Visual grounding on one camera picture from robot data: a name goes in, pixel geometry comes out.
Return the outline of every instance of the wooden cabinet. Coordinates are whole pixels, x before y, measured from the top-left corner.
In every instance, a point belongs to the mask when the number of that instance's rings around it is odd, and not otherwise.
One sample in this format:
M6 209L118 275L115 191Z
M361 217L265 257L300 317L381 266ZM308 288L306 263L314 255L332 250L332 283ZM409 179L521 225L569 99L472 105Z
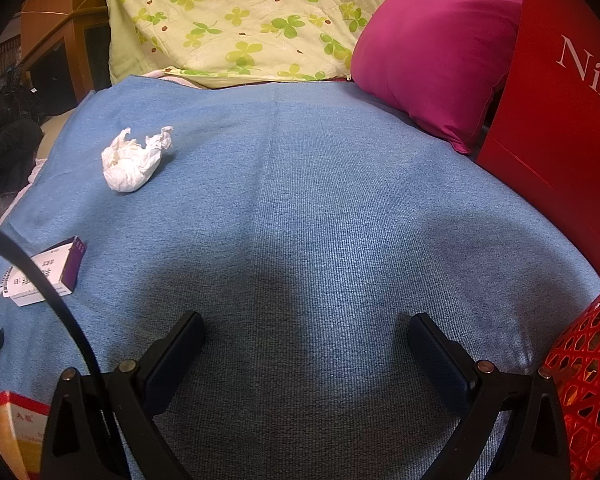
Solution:
M110 86L105 0L26 0L21 19L22 67L49 114Z

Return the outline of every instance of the black wire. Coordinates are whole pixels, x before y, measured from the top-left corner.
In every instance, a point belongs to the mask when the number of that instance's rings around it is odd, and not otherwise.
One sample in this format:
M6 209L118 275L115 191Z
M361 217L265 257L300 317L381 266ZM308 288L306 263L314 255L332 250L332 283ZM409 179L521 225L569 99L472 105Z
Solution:
M105 386L100 366L96 355L93 353L93 348L89 344L84 332L80 328L80 325L75 320L74 315L71 313L69 308L66 306L62 298L58 296L58 292L55 290L53 285L49 283L38 266L26 255L26 253L18 247L7 235L0 232L0 256L7 261L11 262L14 266L18 267L22 273L33 283L40 294L45 298L51 309L56 313L56 316L60 319L64 327L69 332L69 335L74 340L80 354L84 358L84 362L89 369L89 373L93 378L93 383L96 390L96 398L100 404L100 409L104 416L109 436L111 438L111 445L116 450L123 450L122 440L120 439L120 433L118 432L118 426L116 425L116 419L113 416L113 410L109 402L109 395L107 394L107 387ZM122 471L126 469L126 464L117 464Z

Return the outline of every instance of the magenta pillow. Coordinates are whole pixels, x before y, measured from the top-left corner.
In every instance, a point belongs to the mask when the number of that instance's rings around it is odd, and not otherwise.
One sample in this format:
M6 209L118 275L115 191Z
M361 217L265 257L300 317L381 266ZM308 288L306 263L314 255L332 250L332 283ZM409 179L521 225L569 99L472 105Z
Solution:
M470 153L509 71L521 7L522 0L386 0L358 39L352 78Z

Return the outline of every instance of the orange box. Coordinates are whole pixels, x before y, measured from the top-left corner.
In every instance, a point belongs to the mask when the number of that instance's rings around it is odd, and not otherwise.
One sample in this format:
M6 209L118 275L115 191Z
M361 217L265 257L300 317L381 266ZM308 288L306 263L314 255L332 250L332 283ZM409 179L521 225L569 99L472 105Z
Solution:
M37 480L49 406L0 393L0 454L18 480Z

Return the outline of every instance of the red plastic basket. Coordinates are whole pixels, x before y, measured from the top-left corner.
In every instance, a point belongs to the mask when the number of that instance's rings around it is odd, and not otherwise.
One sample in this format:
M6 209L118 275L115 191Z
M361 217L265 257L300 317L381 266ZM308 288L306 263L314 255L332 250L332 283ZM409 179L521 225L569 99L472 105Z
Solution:
M572 480L600 470L600 295L554 343L552 371L564 412Z

